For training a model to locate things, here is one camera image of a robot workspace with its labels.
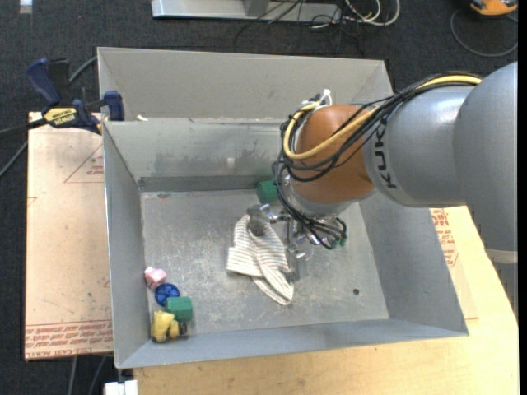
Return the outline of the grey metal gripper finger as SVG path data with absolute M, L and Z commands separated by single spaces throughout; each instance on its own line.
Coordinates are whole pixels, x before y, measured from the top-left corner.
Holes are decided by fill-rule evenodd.
M 271 224 L 271 207 L 269 204 L 255 204 L 247 210 L 249 230 L 255 236 L 263 236 Z
M 307 255 L 305 252 L 287 252 L 287 280 L 296 283 L 308 276 Z

